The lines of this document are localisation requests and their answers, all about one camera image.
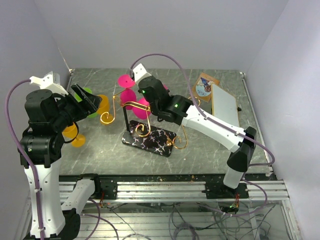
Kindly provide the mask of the green wine glass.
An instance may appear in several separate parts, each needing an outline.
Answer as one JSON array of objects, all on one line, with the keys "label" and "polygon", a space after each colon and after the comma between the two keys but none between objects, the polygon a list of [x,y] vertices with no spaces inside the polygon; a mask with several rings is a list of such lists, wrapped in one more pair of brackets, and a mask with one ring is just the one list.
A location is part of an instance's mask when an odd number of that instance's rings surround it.
[{"label": "green wine glass", "polygon": [[[88,93],[89,95],[92,95],[92,90],[88,87],[84,87],[82,89],[83,92]],[[77,100],[77,102],[82,102],[83,100],[85,100],[85,102],[88,104],[89,101],[91,101],[93,104],[99,106],[101,99],[99,98],[99,96],[94,96],[94,97],[88,97],[86,96],[85,98],[83,98],[83,95],[78,95],[77,93],[75,93],[74,95],[75,99]],[[94,118],[98,115],[97,112],[93,112],[92,114],[89,114],[87,117],[88,118]]]}]

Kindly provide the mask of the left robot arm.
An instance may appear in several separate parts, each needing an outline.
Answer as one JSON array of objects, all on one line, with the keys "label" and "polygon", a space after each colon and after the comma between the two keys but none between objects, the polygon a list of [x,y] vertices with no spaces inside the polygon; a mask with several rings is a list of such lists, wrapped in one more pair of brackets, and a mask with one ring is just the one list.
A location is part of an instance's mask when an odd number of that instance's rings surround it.
[{"label": "left robot arm", "polygon": [[24,108],[29,117],[19,150],[20,163],[27,176],[32,203],[32,225],[27,240],[74,240],[80,231],[80,214],[89,198],[102,193],[96,173],[81,175],[67,200],[61,203],[59,172],[63,131],[96,112],[102,98],[79,85],[71,87],[81,98],[70,93],[39,89],[26,96]]}]

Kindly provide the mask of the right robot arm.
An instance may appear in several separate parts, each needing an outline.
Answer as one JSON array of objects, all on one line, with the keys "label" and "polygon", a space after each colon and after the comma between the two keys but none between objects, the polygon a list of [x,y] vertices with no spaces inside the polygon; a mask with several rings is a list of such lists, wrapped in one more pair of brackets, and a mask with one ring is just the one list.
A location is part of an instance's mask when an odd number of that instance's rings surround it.
[{"label": "right robot arm", "polygon": [[256,129],[231,125],[202,110],[190,99],[182,95],[171,95],[154,76],[138,80],[137,85],[139,93],[149,103],[151,113],[159,122],[166,121],[196,130],[230,151],[220,192],[226,198],[233,197],[238,192],[240,181],[255,151]]}]

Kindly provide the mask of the orange wine glass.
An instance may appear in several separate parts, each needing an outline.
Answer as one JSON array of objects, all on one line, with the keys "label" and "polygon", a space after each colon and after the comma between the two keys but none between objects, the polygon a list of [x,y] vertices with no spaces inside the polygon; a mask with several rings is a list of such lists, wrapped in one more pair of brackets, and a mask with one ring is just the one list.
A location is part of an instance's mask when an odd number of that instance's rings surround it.
[{"label": "orange wine glass", "polygon": [[82,147],[86,142],[86,137],[83,134],[80,134],[79,126],[76,122],[70,126],[67,126],[63,130],[62,135],[68,138],[68,140],[65,140],[64,143],[71,144],[75,148]]},{"label": "orange wine glass", "polygon": [[99,94],[98,96],[101,97],[101,102],[100,102],[99,108],[97,110],[97,113],[99,115],[101,115],[101,114],[103,114],[105,112],[109,112],[110,103],[109,103],[108,97],[106,95],[103,95],[103,94]]}]

